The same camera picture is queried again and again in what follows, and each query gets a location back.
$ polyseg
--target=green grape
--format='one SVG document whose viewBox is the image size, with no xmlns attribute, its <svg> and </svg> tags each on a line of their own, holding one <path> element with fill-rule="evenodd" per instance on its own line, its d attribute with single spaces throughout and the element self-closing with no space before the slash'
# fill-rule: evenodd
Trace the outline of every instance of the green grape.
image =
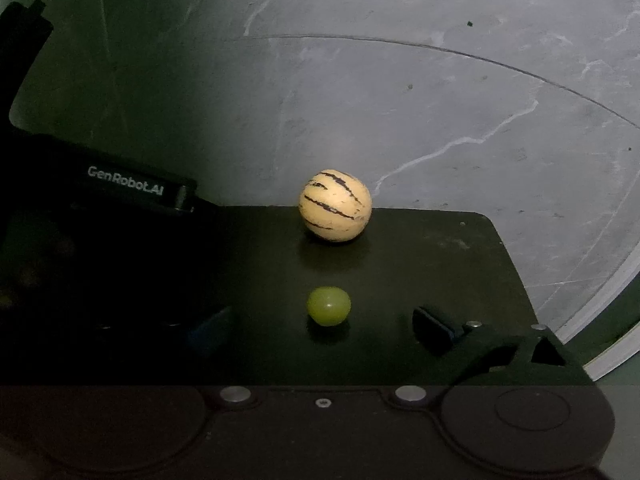
<svg viewBox="0 0 640 480">
<path fill-rule="evenodd" d="M 342 323 L 351 310 L 349 295 L 336 286 L 319 286 L 306 300 L 306 311 L 321 326 Z"/>
</svg>

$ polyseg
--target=striped melon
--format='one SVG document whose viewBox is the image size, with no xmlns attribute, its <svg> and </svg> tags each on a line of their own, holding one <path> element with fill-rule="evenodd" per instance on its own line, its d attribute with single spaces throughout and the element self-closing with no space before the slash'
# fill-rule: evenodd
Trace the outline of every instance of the striped melon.
<svg viewBox="0 0 640 480">
<path fill-rule="evenodd" d="M 354 176 L 324 170 L 306 183 L 299 208 L 310 231 L 325 240 L 345 242 L 358 236 L 367 225 L 371 195 Z"/>
</svg>

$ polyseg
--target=silver screw head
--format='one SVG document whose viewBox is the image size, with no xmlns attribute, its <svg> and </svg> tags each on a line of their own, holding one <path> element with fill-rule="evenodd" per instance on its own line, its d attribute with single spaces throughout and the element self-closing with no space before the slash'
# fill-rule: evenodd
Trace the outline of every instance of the silver screw head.
<svg viewBox="0 0 640 480">
<path fill-rule="evenodd" d="M 427 396 L 427 392 L 420 386 L 408 384 L 396 388 L 396 397 L 404 402 L 419 402 Z"/>
<path fill-rule="evenodd" d="M 316 399 L 316 406 L 318 408 L 328 408 L 332 404 L 329 399 Z"/>
<path fill-rule="evenodd" d="M 251 397 L 251 391 L 244 386 L 227 386 L 220 390 L 220 397 L 226 402 L 245 402 Z"/>
</svg>

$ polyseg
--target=round disc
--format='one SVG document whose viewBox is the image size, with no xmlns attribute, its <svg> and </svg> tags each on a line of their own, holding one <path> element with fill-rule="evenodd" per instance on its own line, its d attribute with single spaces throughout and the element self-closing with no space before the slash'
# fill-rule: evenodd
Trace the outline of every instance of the round disc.
<svg viewBox="0 0 640 480">
<path fill-rule="evenodd" d="M 487 383 L 494 383 L 492 375 Z M 500 469 L 550 473 L 593 465 L 614 418 L 595 386 L 455 386 L 442 401 L 444 428 L 466 452 Z"/>
<path fill-rule="evenodd" d="M 51 388 L 31 431 L 53 459 L 95 472 L 122 472 L 165 460 L 204 424 L 202 397 L 190 387 Z"/>
</svg>

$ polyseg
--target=gray backdrop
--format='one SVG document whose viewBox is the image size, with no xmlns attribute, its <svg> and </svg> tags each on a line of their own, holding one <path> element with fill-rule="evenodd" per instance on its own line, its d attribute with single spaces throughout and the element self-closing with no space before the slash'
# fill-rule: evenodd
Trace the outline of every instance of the gray backdrop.
<svg viewBox="0 0 640 480">
<path fill-rule="evenodd" d="M 220 204 L 336 168 L 377 207 L 481 212 L 553 328 L 638 243 L 638 0 L 43 1 L 23 128 Z"/>
</svg>

